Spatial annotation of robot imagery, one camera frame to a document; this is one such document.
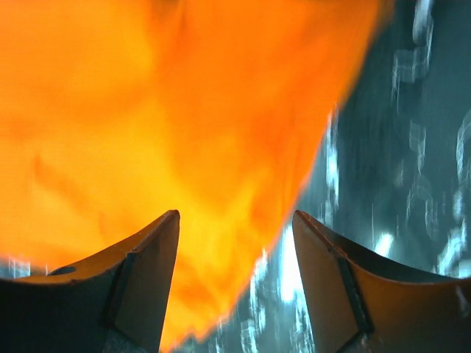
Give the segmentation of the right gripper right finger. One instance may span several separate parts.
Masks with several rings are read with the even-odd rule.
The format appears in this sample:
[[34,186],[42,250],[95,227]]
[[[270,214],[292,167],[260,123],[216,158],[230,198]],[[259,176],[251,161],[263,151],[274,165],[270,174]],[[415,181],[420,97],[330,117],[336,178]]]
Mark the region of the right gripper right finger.
[[299,210],[292,229],[317,352],[470,351],[470,279],[382,257]]

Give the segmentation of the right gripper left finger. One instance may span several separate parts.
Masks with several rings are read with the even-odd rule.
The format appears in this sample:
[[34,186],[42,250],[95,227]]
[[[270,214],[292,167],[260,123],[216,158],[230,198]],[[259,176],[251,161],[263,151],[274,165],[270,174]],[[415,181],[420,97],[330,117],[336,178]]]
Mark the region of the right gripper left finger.
[[177,254],[170,210],[47,275],[1,281],[3,352],[157,352]]

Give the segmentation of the orange t shirt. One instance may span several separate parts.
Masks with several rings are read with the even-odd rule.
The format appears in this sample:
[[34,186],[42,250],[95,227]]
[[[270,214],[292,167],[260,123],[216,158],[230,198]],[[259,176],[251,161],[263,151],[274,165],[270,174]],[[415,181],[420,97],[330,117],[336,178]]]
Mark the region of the orange t shirt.
[[168,210],[161,346],[272,249],[393,1],[3,1],[1,254],[62,266]]

